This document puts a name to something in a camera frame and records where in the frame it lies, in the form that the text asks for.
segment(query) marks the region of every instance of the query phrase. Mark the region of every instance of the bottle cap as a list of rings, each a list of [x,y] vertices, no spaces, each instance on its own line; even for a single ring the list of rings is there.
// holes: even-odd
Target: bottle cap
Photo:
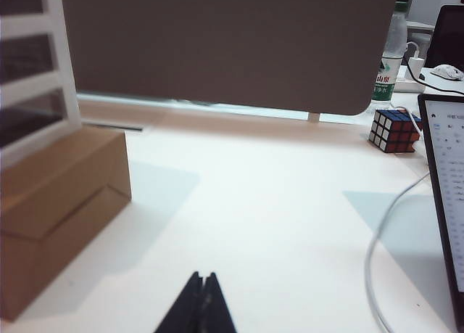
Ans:
[[[395,12],[407,12],[407,3],[409,0],[397,0],[394,4]]]

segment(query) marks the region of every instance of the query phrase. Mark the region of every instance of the desk surface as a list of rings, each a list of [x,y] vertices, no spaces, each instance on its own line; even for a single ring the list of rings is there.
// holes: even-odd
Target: desk surface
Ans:
[[[81,110],[145,125],[126,133],[133,201],[3,332],[153,332],[196,270],[217,273],[240,333],[377,332],[363,259],[426,172],[416,154],[380,152],[360,125]],[[396,332],[455,331],[429,182],[395,210],[373,282]]]
[[[435,86],[439,89],[444,90],[457,90],[464,92],[464,81],[448,81],[439,77],[437,75],[433,75],[430,73],[431,68],[423,68],[422,74],[425,76],[424,82],[429,85]],[[404,77],[406,72],[406,66],[401,66],[399,68],[398,76]],[[457,96],[456,93],[444,93],[437,91],[433,88],[426,87],[425,90],[426,94],[448,94]],[[418,99],[417,94],[411,94],[406,92],[394,93],[393,97],[391,98],[391,103],[395,106],[403,106],[407,107],[420,117],[419,115],[419,106],[418,106]],[[372,124],[372,115],[366,112],[361,113],[359,115],[334,115],[334,114],[322,114],[320,116],[322,121],[331,122],[331,123],[345,123],[345,124],[358,124],[364,126],[370,126]]]

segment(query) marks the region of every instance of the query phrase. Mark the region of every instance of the gray partition panel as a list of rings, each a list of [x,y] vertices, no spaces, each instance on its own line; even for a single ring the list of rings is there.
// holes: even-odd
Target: gray partition panel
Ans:
[[[394,0],[63,0],[80,91],[356,114]]]

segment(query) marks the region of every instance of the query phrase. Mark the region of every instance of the white cable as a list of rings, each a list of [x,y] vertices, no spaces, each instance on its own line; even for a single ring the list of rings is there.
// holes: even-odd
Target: white cable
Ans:
[[[402,109],[402,110],[405,110],[405,111],[408,113],[409,118],[410,118],[411,121],[413,122],[413,125],[414,125],[415,130],[419,133],[419,136],[422,136],[422,131],[419,129],[418,124],[417,124],[417,123],[415,122],[415,120],[414,120],[413,114],[411,113],[411,111],[410,111],[408,108],[403,107],[403,106],[395,106],[395,105],[392,104],[392,102],[390,102],[390,105],[391,105],[394,109],[396,109],[396,110],[397,110],[398,108],[400,108],[400,109]]]
[[[388,333],[393,333],[393,329],[390,327],[388,321],[386,320],[385,316],[381,312],[380,307],[378,306],[376,295],[374,293],[373,287],[372,287],[372,275],[370,273],[370,265],[372,261],[372,254],[374,252],[374,249],[376,248],[376,243],[377,240],[380,238],[382,235],[382,231],[385,228],[386,222],[388,221],[388,217],[390,212],[392,211],[394,205],[397,203],[397,201],[408,191],[410,191],[412,188],[417,186],[425,177],[427,177],[430,173],[426,173],[422,177],[420,177],[416,182],[411,184],[408,188],[403,190],[401,193],[397,195],[393,199],[393,201],[390,203],[388,208],[386,209],[384,216],[381,219],[380,224],[378,225],[378,228],[374,235],[372,236],[372,239],[369,243],[368,250],[366,251],[365,259],[364,259],[364,285],[365,285],[365,291],[366,295],[368,296],[368,302],[370,306],[370,310],[374,316],[374,319],[376,320],[376,323],[378,324],[379,328],[381,329],[382,332],[388,332]]]
[[[419,45],[417,45],[414,41],[408,41],[408,42],[406,43],[406,46],[408,46],[408,45],[410,45],[410,44],[413,45],[413,46],[415,46],[414,57],[415,57],[415,58],[418,58],[418,57],[419,57]]]

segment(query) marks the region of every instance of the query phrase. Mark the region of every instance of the rubik's cube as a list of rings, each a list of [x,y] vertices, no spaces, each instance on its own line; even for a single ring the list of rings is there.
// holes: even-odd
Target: rubik's cube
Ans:
[[[421,119],[413,116],[422,130]],[[414,152],[413,143],[419,139],[419,133],[406,111],[376,110],[369,141],[385,153]]]

